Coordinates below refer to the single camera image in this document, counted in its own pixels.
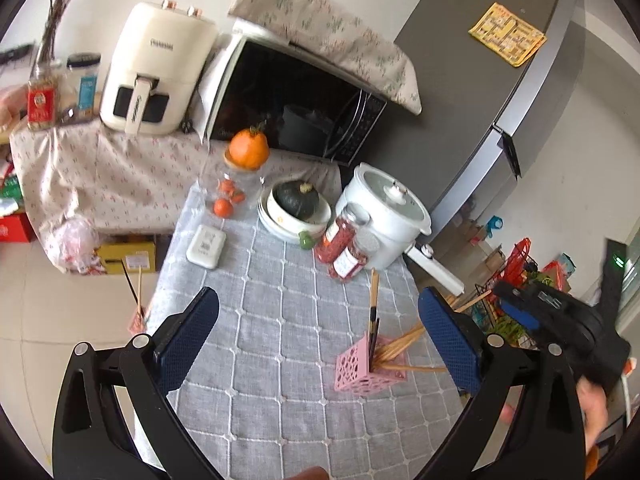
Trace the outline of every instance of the black lid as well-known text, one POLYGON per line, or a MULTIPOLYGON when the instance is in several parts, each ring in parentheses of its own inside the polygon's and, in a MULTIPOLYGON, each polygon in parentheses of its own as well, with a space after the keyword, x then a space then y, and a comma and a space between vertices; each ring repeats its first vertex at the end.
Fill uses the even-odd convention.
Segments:
POLYGON ((95 52, 80 52, 66 58, 66 65, 69 68, 85 68, 98 64, 100 64, 100 54, 95 52))

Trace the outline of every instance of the pink utensil holder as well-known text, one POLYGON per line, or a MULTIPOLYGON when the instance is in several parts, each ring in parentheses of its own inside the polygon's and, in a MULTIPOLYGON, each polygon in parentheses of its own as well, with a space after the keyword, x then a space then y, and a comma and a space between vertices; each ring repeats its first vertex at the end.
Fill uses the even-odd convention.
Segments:
MULTIPOLYGON (((376 346, 382 346, 391 341, 391 338, 379 335, 376 346)), ((404 365, 405 352, 391 362, 404 365)), ((378 368, 375 372, 369 372, 369 336, 366 334, 346 352, 338 355, 335 363, 334 390, 336 392, 351 392, 355 395, 367 396, 405 380, 404 370, 378 368)))

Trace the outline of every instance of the white pot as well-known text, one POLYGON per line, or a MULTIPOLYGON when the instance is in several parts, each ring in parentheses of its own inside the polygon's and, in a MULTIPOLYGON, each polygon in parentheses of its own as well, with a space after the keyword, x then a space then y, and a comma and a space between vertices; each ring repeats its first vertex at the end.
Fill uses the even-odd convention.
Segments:
POLYGON ((357 203, 369 213, 367 224, 380 242, 367 268, 386 269, 402 253, 406 253, 452 294, 464 292, 464 284, 439 262, 431 258, 428 246, 419 250, 415 239, 431 234, 431 218, 427 209, 411 191, 392 176, 369 164, 360 164, 342 192, 335 207, 338 214, 347 203, 357 203))

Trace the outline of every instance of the tiled floor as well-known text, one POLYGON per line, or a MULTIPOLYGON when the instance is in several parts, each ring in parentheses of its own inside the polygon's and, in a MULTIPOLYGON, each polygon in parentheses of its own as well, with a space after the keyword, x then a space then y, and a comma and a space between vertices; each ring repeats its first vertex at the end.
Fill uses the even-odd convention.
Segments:
MULTIPOLYGON (((143 301, 156 274, 143 276, 143 301)), ((76 343, 122 346, 135 303, 124 276, 68 276, 38 243, 0 244, 0 403, 31 453, 50 471, 60 384, 76 343)), ((131 424, 126 391, 120 402, 131 424)))

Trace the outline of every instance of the refrigerator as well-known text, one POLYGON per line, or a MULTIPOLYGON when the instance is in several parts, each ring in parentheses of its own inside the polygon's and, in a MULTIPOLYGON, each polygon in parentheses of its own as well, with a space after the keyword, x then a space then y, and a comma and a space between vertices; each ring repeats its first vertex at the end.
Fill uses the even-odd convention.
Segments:
POLYGON ((428 240, 470 197, 477 219, 513 191, 503 136, 513 141, 522 174, 536 160, 584 58, 584 30, 571 23, 577 1, 420 0, 404 24, 396 44, 414 64, 422 113, 386 107, 357 161, 420 198, 432 221, 428 240), (494 2, 546 35, 518 68, 468 33, 494 2))

